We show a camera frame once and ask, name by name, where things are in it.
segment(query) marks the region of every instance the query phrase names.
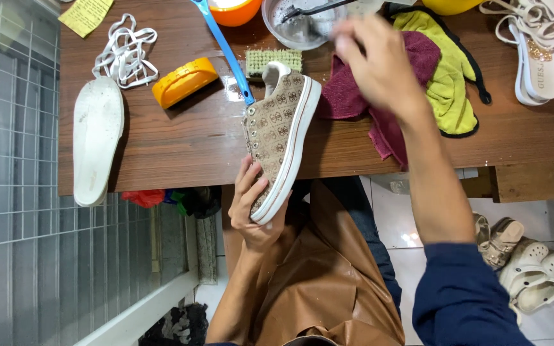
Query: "shoe brush bristles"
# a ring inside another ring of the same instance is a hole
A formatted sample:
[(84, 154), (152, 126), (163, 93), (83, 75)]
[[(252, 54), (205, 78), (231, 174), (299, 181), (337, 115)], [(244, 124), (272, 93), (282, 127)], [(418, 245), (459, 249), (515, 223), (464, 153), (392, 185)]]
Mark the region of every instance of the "shoe brush bristles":
[(303, 56), (301, 51), (294, 49), (276, 49), (274, 51), (261, 51), (250, 49), (245, 52), (246, 77), (253, 80), (262, 80), (262, 73), (269, 62), (280, 62), (297, 72), (303, 70)]

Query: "wooden table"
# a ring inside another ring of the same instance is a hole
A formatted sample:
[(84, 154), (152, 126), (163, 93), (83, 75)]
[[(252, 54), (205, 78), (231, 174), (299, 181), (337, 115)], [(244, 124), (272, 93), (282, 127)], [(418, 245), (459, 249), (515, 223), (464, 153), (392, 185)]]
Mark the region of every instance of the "wooden table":
[[(138, 27), (157, 30), (148, 59), (162, 76), (199, 57), (209, 57), (221, 83), (178, 103), (173, 110), (158, 106), (150, 87), (124, 90), (126, 125), (111, 173), (111, 191), (147, 190), (231, 184), (246, 153), (241, 117), (244, 102), (219, 46), (197, 7), (189, 0), (117, 0), (86, 39), (63, 26), (61, 33), (59, 193), (73, 192), (73, 108), (83, 85), (93, 78), (94, 57), (107, 41), (110, 25), (123, 13), (135, 16)], [(457, 168), (554, 161), (554, 100), (527, 107), (514, 96), (517, 53), (494, 34), (498, 17), (477, 10), (446, 17), (481, 67), (492, 105), (483, 105), (468, 86), (469, 99), (480, 119), (477, 134), (445, 139)], [(222, 28), (235, 54), (247, 49), (282, 47), (266, 29), (260, 12), (238, 28)], [(304, 72), (320, 83), (329, 79), (332, 44), (304, 52)], [(263, 85), (253, 85), (256, 98)], [(300, 178), (396, 172), (397, 162), (382, 161), (367, 136), (369, 120), (314, 120), (305, 138)]]

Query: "person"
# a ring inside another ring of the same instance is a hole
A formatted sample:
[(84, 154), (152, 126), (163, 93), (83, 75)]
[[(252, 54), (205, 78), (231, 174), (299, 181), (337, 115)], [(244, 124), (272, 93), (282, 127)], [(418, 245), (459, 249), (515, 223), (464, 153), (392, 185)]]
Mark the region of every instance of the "person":
[[(368, 15), (340, 22), (333, 37), (364, 97), (392, 111), (403, 132), (427, 256), (412, 318), (418, 336), (425, 345), (532, 345), (478, 253), (472, 209), (402, 35)], [(298, 180), (268, 226), (259, 226), (249, 212), (267, 184), (254, 183), (260, 169), (248, 156), (236, 177), (228, 215), (244, 240), (206, 342), (403, 345), (401, 289), (358, 177)]]

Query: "jeans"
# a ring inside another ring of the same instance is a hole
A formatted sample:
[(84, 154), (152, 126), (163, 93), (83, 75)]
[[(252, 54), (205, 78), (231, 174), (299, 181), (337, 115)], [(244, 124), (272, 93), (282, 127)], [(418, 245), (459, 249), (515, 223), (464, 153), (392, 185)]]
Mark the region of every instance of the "jeans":
[[(369, 204), (365, 189), (358, 176), (321, 178), (320, 181), (333, 193), (341, 202), (343, 207), (350, 213), (351, 218), (363, 234), (369, 250), (375, 259), (375, 263), (382, 274), (386, 288), (392, 295), (396, 310), (401, 316), (401, 287), (395, 278), (395, 269), (390, 262), (389, 252), (381, 242), (377, 233), (373, 209)], [(296, 205), (303, 200), (310, 191), (312, 180), (297, 180), (292, 186), (292, 195), (289, 205)]]

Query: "metal wire grid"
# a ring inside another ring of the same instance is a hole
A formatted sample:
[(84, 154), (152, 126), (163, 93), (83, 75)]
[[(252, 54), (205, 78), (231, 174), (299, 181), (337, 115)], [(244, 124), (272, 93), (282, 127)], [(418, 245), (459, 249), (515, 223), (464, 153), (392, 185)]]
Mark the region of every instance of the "metal wire grid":
[[(15, 40), (6, 5), (24, 16)], [(32, 1), (0, 3), (0, 345), (73, 345), (152, 290), (149, 210), (57, 196), (58, 35), (36, 30), (45, 22), (58, 31)]]

